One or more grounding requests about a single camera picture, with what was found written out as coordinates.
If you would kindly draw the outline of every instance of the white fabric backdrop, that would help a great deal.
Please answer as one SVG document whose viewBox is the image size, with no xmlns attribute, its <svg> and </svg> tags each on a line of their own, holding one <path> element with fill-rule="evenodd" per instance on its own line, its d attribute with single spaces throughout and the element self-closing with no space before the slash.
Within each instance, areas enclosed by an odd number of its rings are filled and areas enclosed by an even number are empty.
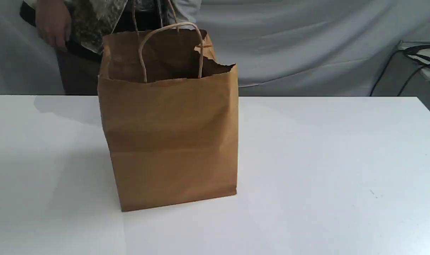
<svg viewBox="0 0 430 255">
<path fill-rule="evenodd" d="M 0 0 L 0 94 L 61 94 L 20 3 Z M 238 63 L 242 94 L 367 95 L 392 45 L 430 40 L 430 0 L 203 0 L 198 25 Z"/>
</svg>

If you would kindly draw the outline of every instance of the hand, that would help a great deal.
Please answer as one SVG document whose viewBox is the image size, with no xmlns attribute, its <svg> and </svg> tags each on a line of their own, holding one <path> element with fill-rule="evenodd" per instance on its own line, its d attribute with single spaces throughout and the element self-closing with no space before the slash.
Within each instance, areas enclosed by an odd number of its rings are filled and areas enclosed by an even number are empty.
<svg viewBox="0 0 430 255">
<path fill-rule="evenodd" d="M 40 38 L 51 47 L 67 51 L 72 18 L 63 0 L 38 0 L 35 24 Z"/>
</svg>

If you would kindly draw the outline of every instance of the kraft paper bag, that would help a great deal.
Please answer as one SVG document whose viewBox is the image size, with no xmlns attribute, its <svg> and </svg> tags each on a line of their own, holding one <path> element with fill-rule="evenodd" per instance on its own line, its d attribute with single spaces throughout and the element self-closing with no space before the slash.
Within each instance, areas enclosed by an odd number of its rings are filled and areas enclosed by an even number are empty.
<svg viewBox="0 0 430 255">
<path fill-rule="evenodd" d="M 111 34 L 98 97 L 123 211 L 236 194 L 236 65 L 203 52 L 207 33 Z"/>
</svg>

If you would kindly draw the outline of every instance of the person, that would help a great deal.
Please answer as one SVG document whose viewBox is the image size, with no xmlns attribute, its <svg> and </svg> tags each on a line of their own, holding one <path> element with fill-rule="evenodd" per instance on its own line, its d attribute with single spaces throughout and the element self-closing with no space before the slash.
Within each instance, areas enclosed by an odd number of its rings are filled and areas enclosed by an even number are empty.
<svg viewBox="0 0 430 255">
<path fill-rule="evenodd" d="M 97 95 L 102 60 L 102 37 L 151 30 L 169 23 L 196 22 L 202 0 L 173 0 L 176 19 L 167 0 L 24 0 L 20 16 L 37 28 L 38 35 L 56 52 L 66 95 Z"/>
</svg>

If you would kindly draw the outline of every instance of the white tabletop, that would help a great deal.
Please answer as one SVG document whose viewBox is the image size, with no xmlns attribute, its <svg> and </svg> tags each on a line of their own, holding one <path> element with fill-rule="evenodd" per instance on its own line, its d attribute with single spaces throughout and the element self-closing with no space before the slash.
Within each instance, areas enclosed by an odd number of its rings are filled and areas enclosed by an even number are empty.
<svg viewBox="0 0 430 255">
<path fill-rule="evenodd" d="M 241 98 L 234 197 L 121 213 L 97 97 L 0 96 L 0 255 L 430 255 L 415 98 Z"/>
</svg>

